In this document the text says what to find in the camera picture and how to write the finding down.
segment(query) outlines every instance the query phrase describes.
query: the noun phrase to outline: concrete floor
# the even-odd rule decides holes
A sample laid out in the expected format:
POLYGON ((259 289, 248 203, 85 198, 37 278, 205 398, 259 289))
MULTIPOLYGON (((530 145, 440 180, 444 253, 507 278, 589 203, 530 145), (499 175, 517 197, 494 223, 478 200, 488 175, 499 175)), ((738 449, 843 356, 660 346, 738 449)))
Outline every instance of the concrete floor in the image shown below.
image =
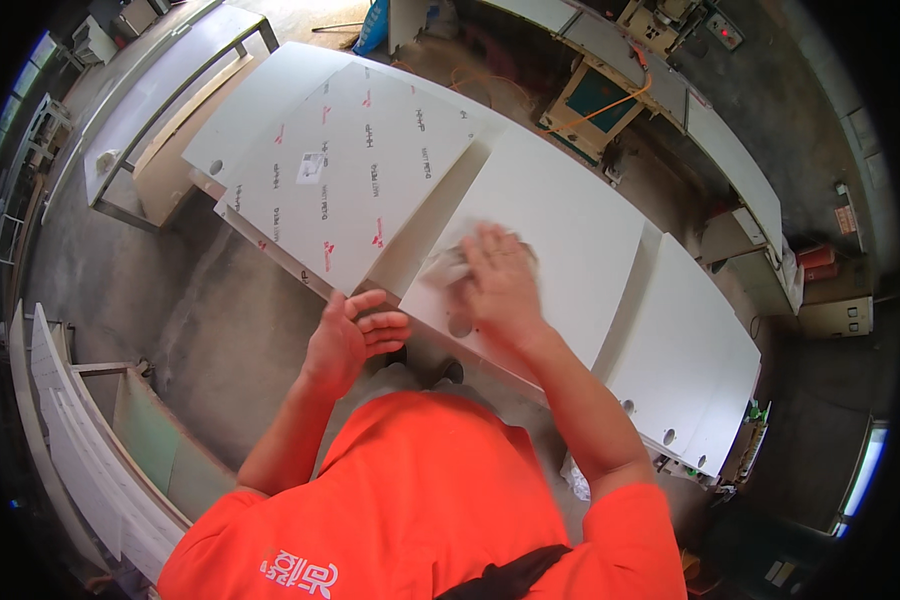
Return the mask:
MULTIPOLYGON (((312 33, 310 28, 359 21, 367 8, 364 1, 345 0, 321 7, 279 0, 231 4, 266 15, 280 42, 330 48, 338 48, 357 28, 348 33, 312 33)), ((65 100, 76 115, 78 128, 93 114, 122 69, 169 29, 182 10, 188 10, 187 6, 164 17, 120 51, 110 65, 96 66, 80 78, 65 100)), ((254 56, 266 55, 258 37, 246 45, 254 56)), ((402 49, 399 58, 418 75, 444 85, 450 84, 455 66, 485 68, 460 44, 434 38, 402 49)), ((195 83, 190 92, 198 90, 219 68, 195 83)), ((537 99, 527 101, 508 83, 494 81, 490 89, 464 86, 460 91, 480 102, 489 103, 492 98, 495 110, 525 127, 532 126, 529 115, 537 99)), ((185 94, 172 106, 144 138, 138 156, 187 97, 185 94)), ((701 217, 694 208, 696 198, 650 147, 641 145, 639 139, 626 143, 633 151, 618 191, 695 252, 694 231, 701 217)), ((59 159, 55 169, 62 163, 59 159)), ((49 318, 75 325, 76 362, 148 357, 156 366, 152 385, 161 399, 222 462, 239 469, 299 374, 323 301, 220 220, 209 200, 190 202, 167 230, 149 234, 89 210, 83 179, 83 170, 76 169, 37 233, 24 287, 27 311, 40 302, 49 318)), ((115 179, 107 198, 139 210, 129 175, 115 179)), ((755 311, 739 284, 726 270, 715 280, 741 323, 748 324, 755 311)), ((767 358, 768 343, 769 332, 761 331, 757 344, 767 358)), ((409 366, 423 383, 432 380, 444 354, 416 338, 408 342, 408 348, 409 366)), ((321 457, 380 364, 380 359, 371 361, 354 390, 336 404, 321 457)), ((588 504, 573 496, 559 474, 566 446, 549 411, 480 373, 468 373, 467 382, 509 423, 528 429, 570 539, 578 542, 588 504)), ((112 411, 115 382, 102 377, 92 378, 88 384, 104 414, 112 411)), ((658 481, 670 500, 678 538, 691 542, 703 525, 708 494, 688 480, 661 475, 658 481)))

